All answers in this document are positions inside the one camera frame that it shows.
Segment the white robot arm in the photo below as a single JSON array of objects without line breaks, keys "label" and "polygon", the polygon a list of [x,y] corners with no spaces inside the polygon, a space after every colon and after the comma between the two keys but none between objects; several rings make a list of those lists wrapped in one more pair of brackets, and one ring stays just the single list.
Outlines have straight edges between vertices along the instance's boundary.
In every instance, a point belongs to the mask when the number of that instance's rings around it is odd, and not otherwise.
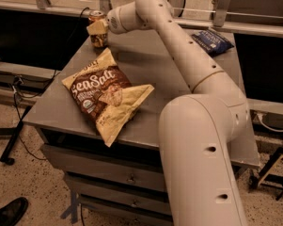
[{"label": "white robot arm", "polygon": [[173,19],[166,0],[134,0],[107,14],[111,32],[157,32],[190,92],[159,119],[159,149],[174,226],[247,226],[228,155],[245,130],[246,97]]}]

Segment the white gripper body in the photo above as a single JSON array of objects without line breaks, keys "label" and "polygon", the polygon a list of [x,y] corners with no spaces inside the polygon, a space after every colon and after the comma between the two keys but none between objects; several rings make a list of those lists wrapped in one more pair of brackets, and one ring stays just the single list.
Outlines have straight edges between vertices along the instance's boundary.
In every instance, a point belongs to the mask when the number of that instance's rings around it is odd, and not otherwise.
[{"label": "white gripper body", "polygon": [[136,13],[135,2],[111,9],[106,17],[109,29],[115,34],[134,31],[141,27],[141,19]]}]

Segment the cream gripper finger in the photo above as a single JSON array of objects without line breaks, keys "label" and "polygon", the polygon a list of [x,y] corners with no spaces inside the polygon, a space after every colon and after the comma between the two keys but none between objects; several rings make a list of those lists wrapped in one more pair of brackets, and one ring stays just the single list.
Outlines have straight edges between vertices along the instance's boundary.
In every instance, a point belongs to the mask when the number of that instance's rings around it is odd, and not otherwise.
[{"label": "cream gripper finger", "polygon": [[105,19],[100,19],[90,24],[86,28],[89,35],[101,35],[108,32],[108,23]]}]

